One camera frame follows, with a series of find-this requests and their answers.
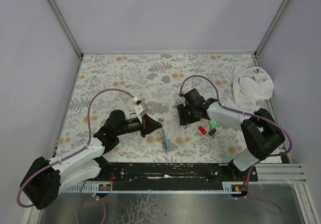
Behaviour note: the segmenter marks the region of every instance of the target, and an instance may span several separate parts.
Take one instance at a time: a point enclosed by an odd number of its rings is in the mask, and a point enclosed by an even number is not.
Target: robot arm
[[[147,107],[143,102],[137,102],[137,106],[138,108],[135,108],[139,111],[137,113],[136,110],[137,117],[128,120],[125,119],[123,111],[112,111],[104,126],[93,135],[94,138],[88,146],[77,147],[62,156],[49,160],[40,157],[32,163],[20,187],[38,170],[56,161],[60,162],[39,173],[23,189],[23,192],[37,209],[43,209],[50,205],[66,188],[81,181],[95,178],[101,173],[102,169],[106,169],[104,167],[108,165],[108,162],[102,155],[112,150],[119,143],[119,135],[140,131],[141,136],[145,137],[145,135],[162,127],[159,122],[146,114]]]
[[[177,106],[181,126],[198,122],[201,118],[204,118],[226,123],[242,130],[247,148],[230,162],[231,167],[235,168],[236,171],[243,172],[256,162],[265,160],[285,140],[282,131],[275,126],[254,117],[226,110],[220,107],[214,98],[205,100],[196,89],[180,94],[180,96],[186,102],[185,105]],[[254,114],[274,122],[271,114],[264,108],[259,109]],[[216,129],[209,132],[212,138],[216,134]]]

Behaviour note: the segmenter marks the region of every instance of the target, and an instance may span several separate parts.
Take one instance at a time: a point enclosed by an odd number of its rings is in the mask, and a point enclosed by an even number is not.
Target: blue object
[[[171,149],[170,149],[170,143],[169,143],[169,140],[167,139],[167,135],[166,135],[166,132],[165,132],[164,129],[163,129],[163,136],[164,136],[164,139],[165,139],[166,149],[167,149],[167,151],[169,152],[169,151],[171,151]]]

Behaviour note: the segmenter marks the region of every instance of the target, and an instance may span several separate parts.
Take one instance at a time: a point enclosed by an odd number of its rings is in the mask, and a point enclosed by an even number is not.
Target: green object
[[[209,125],[214,129],[217,128],[216,123],[214,123],[212,120],[209,121]]]

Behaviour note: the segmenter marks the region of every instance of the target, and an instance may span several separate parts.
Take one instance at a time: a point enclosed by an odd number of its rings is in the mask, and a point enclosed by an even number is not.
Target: black metal base
[[[228,164],[113,162],[92,180],[109,181],[111,172],[113,191],[222,190],[222,182],[243,182],[247,174],[236,174]],[[255,168],[250,181],[258,181]]]

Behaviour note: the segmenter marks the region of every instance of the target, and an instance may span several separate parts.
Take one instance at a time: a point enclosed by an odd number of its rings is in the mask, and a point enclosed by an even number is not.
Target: cable
[[[119,92],[123,92],[123,93],[126,93],[127,95],[129,95],[130,97],[134,98],[134,96],[125,91],[125,90],[122,90],[122,89],[118,89],[118,88],[109,88],[109,89],[105,89],[105,90],[102,90],[100,91],[99,93],[97,93],[93,98],[92,100],[90,101],[89,103],[89,106],[88,106],[88,112],[87,112],[87,123],[88,123],[88,131],[89,131],[89,139],[88,139],[88,142],[87,144],[80,150],[76,151],[75,153],[72,153],[64,158],[62,158],[61,160],[57,160],[55,161],[54,163],[51,163],[43,168],[41,168],[40,170],[36,171],[34,174],[32,174],[21,186],[21,188],[19,189],[18,193],[17,193],[17,204],[20,206],[20,207],[23,207],[23,208],[29,208],[29,207],[33,207],[34,205],[33,204],[30,204],[30,205],[25,205],[25,204],[22,204],[21,201],[20,201],[20,196],[21,196],[21,193],[23,191],[23,189],[25,188],[25,186],[33,179],[35,178],[38,174],[40,174],[41,172],[49,169],[50,167],[53,167],[54,165],[57,165],[65,160],[68,160],[69,158],[81,153],[82,151],[86,150],[87,149],[87,146],[90,144],[90,141],[91,141],[91,126],[90,126],[90,109],[91,109],[91,106],[92,106],[92,103],[94,102],[94,100],[96,99],[96,97],[98,97],[99,95],[101,95],[102,93],[104,92],[108,92],[108,91],[119,91]]]
[[[220,97],[219,97],[219,91],[218,91],[217,87],[214,85],[214,83],[213,83],[210,79],[208,79],[208,78],[206,78],[206,77],[204,77],[204,76],[201,76],[201,75],[193,75],[193,76],[190,76],[190,77],[186,78],[186,79],[183,81],[183,83],[182,83],[182,85],[181,85],[180,93],[183,93],[182,91],[183,91],[184,83],[185,83],[188,79],[190,79],[190,78],[192,78],[192,77],[200,77],[200,78],[203,78],[203,79],[207,80],[207,81],[214,87],[215,92],[216,92],[216,96],[217,96],[217,103],[219,104],[220,107],[222,107],[222,108],[224,108],[224,109],[226,109],[226,110],[232,111],[232,112],[236,112],[236,113],[239,113],[239,114],[243,114],[243,115],[247,115],[247,116],[251,116],[251,117],[255,117],[255,118],[264,120],[264,121],[268,122],[269,124],[272,124],[273,126],[279,128],[280,130],[282,130],[282,132],[285,133],[286,137],[287,137],[288,140],[289,140],[289,148],[287,149],[287,151],[285,151],[285,152],[283,152],[283,153],[273,154],[273,155],[270,155],[270,157],[272,157],[272,156],[283,156],[283,155],[288,154],[288,153],[292,150],[293,143],[292,143],[292,138],[291,138],[290,134],[289,134],[282,126],[278,125],[276,122],[273,122],[273,121],[271,121],[271,120],[269,120],[269,119],[267,119],[267,118],[264,118],[264,117],[262,117],[262,116],[259,116],[259,115],[247,113],[247,112],[244,112],[244,111],[240,111],[240,110],[238,110],[238,109],[234,109],[234,108],[230,108],[230,107],[226,107],[226,106],[222,105],[222,103],[221,103],[221,101],[220,101]],[[249,171],[248,171],[248,174],[247,174],[247,177],[246,177],[246,183],[247,183],[248,192],[249,192],[250,195],[251,195],[250,198],[252,198],[252,199],[253,199],[263,210],[265,210],[266,212],[268,212],[268,213],[270,213],[270,214],[274,214],[274,215],[283,215],[283,210],[282,210],[282,208],[281,208],[278,204],[276,204],[275,202],[273,202],[273,201],[271,201],[271,200],[262,198],[262,197],[256,197],[256,196],[254,196],[254,195],[252,194],[251,189],[250,189],[250,185],[249,185],[249,179],[250,179],[250,174],[251,174],[251,172],[252,172],[252,169],[254,168],[254,165],[252,165],[252,166],[249,168]],[[261,203],[259,203],[257,200],[263,200],[263,201],[267,201],[267,202],[271,203],[271,204],[274,205],[276,208],[278,208],[278,209],[280,210],[280,212],[274,212],[274,211],[271,211],[271,210],[267,209],[267,208],[264,207]]]
[[[75,215],[76,215],[76,222],[77,222],[77,224],[80,224],[80,222],[79,222],[79,213],[78,213],[78,211],[79,211],[79,198],[80,198],[80,193],[82,192],[82,190],[83,190],[86,182],[87,182],[87,180],[85,180],[84,183],[82,184],[82,186],[81,186],[81,188],[80,188],[80,191],[78,192],[77,199],[76,199],[76,213],[75,213]],[[102,217],[102,220],[101,220],[101,223],[100,223],[100,224],[103,224],[103,223],[105,222],[106,213],[107,213],[107,211],[106,211],[106,205],[105,205],[104,201],[103,201],[99,196],[96,195],[96,197],[100,200],[100,202],[102,203],[102,207],[103,207],[103,209],[104,209],[104,216]]]
[[[214,83],[213,83],[211,80],[209,80],[208,78],[206,78],[206,77],[204,77],[204,76],[201,76],[201,75],[189,76],[188,78],[186,78],[186,79],[183,81],[183,83],[182,83],[182,85],[181,85],[180,93],[182,93],[184,83],[185,83],[188,79],[190,79],[190,78],[192,78],[192,77],[200,77],[200,78],[203,78],[203,79],[207,80],[207,81],[214,87],[215,92],[216,92],[216,96],[217,96],[217,97],[216,97],[216,98],[217,98],[217,103],[219,104],[220,107],[222,107],[222,108],[224,108],[224,109],[226,109],[226,110],[232,111],[232,112],[236,112],[236,113],[238,113],[238,114],[243,114],[243,115],[247,115],[247,116],[251,116],[251,117],[255,117],[255,118],[264,120],[264,121],[268,122],[269,124],[271,124],[271,125],[277,127],[278,129],[282,130],[282,132],[285,133],[286,137],[287,137],[288,140],[289,140],[289,148],[287,149],[287,151],[285,151],[285,152],[283,152],[283,153],[273,154],[273,155],[270,155],[270,157],[272,157],[272,156],[283,156],[283,155],[288,154],[288,153],[292,150],[292,146],[293,146],[292,138],[291,138],[290,134],[289,134],[282,126],[278,125],[276,122],[273,122],[272,120],[269,120],[269,119],[267,119],[267,118],[265,118],[265,117],[262,117],[262,116],[259,116],[259,115],[255,115],[255,114],[251,114],[251,113],[247,113],[247,112],[244,112],[244,111],[240,111],[240,110],[238,110],[238,109],[234,109],[234,108],[226,107],[226,106],[222,105],[222,103],[221,103],[221,101],[220,101],[219,91],[218,91],[217,87],[216,87],[216,86],[214,85]]]

